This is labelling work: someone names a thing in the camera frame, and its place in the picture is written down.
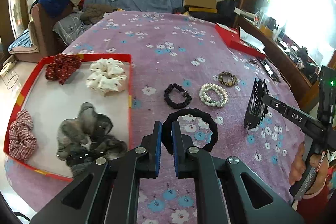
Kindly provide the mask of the person's right hand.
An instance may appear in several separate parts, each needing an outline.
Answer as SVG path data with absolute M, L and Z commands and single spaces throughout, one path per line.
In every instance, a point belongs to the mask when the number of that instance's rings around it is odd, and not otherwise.
M 305 152 L 305 145 L 304 145 L 304 142 L 302 142 L 298 146 L 298 150 L 295 155 L 294 161 L 291 164 L 291 169 L 289 173 L 289 184 L 290 185 L 293 185 L 295 182 L 301 180 L 302 175 L 306 169 L 305 162 L 302 159 L 304 152 Z M 324 157 L 323 162 L 319 164 L 320 159 L 321 157 L 319 155 L 312 155 L 310 157 L 310 165 L 314 168 L 319 167 L 319 170 L 318 170 L 317 177 L 315 179 L 314 184 L 306 192 L 307 195 L 318 193 L 325 186 L 329 163 L 328 163 L 327 157 Z

